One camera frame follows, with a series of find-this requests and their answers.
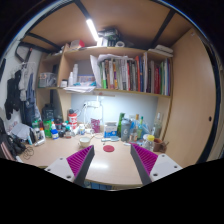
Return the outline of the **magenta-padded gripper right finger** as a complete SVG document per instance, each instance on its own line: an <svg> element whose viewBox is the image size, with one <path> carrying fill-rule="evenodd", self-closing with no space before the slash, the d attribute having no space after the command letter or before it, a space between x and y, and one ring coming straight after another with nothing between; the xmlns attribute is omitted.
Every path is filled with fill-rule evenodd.
<svg viewBox="0 0 224 224"><path fill-rule="evenodd" d="M131 145L131 156L135 162L143 185L150 184L182 169L168 155L157 155L137 144Z"/></svg>

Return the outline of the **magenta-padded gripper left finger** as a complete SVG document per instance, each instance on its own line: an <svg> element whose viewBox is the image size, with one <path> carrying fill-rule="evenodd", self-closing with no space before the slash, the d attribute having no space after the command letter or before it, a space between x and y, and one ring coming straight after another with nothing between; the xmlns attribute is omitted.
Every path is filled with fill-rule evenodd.
<svg viewBox="0 0 224 224"><path fill-rule="evenodd" d="M60 157L49 165L46 171L78 186L83 186L94 155L94 146L90 145L67 158Z"/></svg>

